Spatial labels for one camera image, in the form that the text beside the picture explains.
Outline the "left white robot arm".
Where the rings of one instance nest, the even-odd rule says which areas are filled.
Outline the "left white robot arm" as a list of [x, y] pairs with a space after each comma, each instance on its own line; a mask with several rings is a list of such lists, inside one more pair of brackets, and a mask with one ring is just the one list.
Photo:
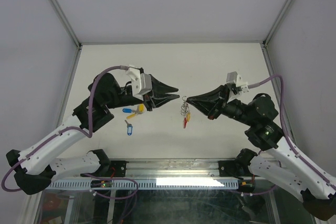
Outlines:
[[91, 138], [112, 121], [114, 115], [110, 109], [143, 105], [152, 111], [180, 97], [178, 88], [164, 84], [141, 69], [130, 68], [126, 73], [130, 81], [124, 87], [110, 72], [97, 75], [88, 86], [89, 97], [58, 128], [30, 148], [6, 154], [17, 191], [34, 195], [59, 179], [81, 174], [106, 175], [111, 162], [102, 149], [91, 150], [80, 157], [59, 158], [59, 155], [81, 139]]

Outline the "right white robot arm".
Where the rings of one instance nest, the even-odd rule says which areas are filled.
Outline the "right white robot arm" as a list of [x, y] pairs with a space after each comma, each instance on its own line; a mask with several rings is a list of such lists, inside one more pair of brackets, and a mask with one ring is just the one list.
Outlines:
[[335, 177], [285, 136], [284, 130], [274, 122], [278, 111], [269, 95], [260, 93], [248, 104], [237, 99], [247, 91], [248, 86], [237, 88], [226, 84], [211, 92], [188, 97], [186, 102], [210, 120], [224, 115], [247, 125], [245, 135], [252, 145], [285, 166], [272, 165], [257, 153], [243, 149], [236, 157], [235, 171], [238, 174], [250, 172], [267, 179], [295, 196], [306, 211], [320, 220], [327, 221], [335, 216]]

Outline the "red handled metal keyring holder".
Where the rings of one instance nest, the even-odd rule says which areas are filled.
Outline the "red handled metal keyring holder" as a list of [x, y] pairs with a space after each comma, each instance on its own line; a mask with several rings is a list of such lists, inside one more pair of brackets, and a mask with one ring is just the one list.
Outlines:
[[186, 115], [190, 112], [190, 109], [187, 103], [187, 96], [183, 96], [182, 101], [183, 103], [180, 107], [180, 115], [183, 116], [183, 129], [186, 129], [187, 124], [188, 124]]

